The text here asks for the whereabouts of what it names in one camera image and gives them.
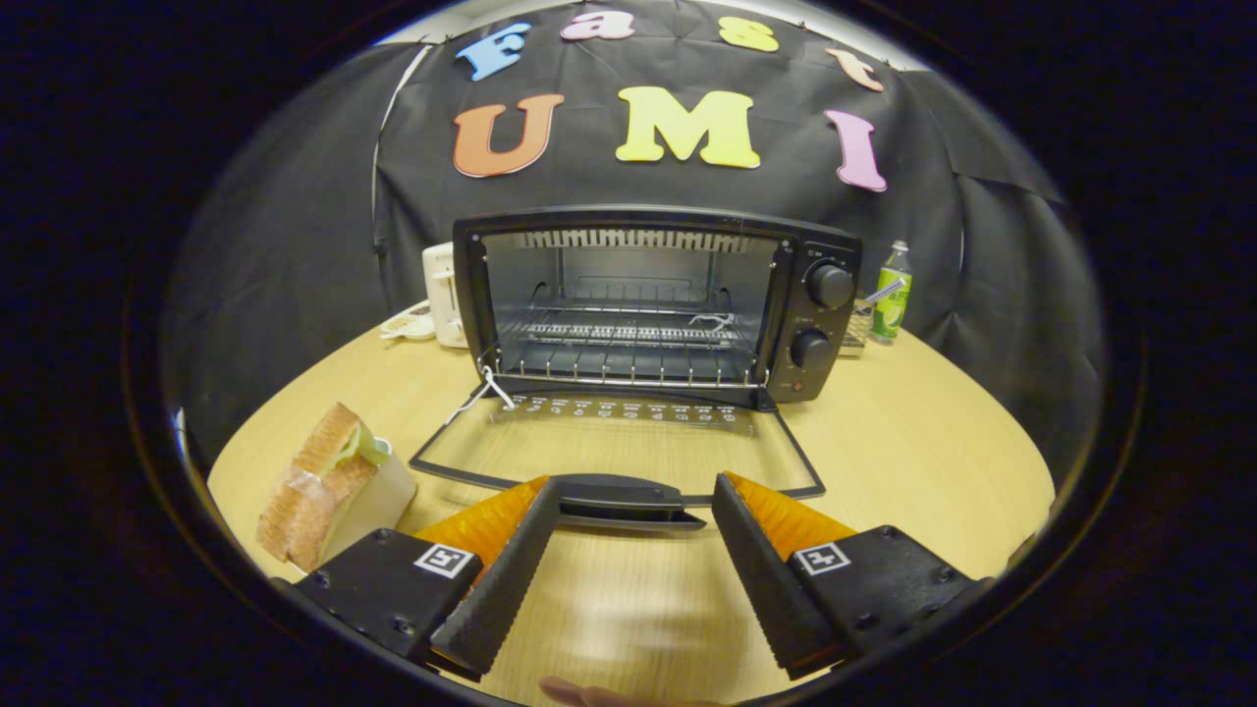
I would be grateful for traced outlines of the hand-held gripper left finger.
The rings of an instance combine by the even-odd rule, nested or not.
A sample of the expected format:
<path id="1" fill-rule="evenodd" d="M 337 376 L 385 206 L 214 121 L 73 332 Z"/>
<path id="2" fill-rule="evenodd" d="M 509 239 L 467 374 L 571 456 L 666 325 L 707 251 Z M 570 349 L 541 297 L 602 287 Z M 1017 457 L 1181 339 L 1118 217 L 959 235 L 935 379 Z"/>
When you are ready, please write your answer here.
<path id="1" fill-rule="evenodd" d="M 365 645 L 480 681 L 543 559 L 561 482 L 523 482 L 417 533 L 380 527 L 295 582 L 273 586 Z"/>

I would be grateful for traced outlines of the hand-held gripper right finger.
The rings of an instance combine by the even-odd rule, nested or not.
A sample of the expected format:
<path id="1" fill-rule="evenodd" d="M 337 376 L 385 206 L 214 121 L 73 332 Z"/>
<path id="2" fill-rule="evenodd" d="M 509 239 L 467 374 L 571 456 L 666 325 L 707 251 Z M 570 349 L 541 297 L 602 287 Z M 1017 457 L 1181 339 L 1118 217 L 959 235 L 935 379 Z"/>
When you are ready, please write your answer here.
<path id="1" fill-rule="evenodd" d="M 880 652 L 989 585 L 903 530 L 854 531 L 748 478 L 716 478 L 711 511 L 781 668 L 802 679 Z"/>

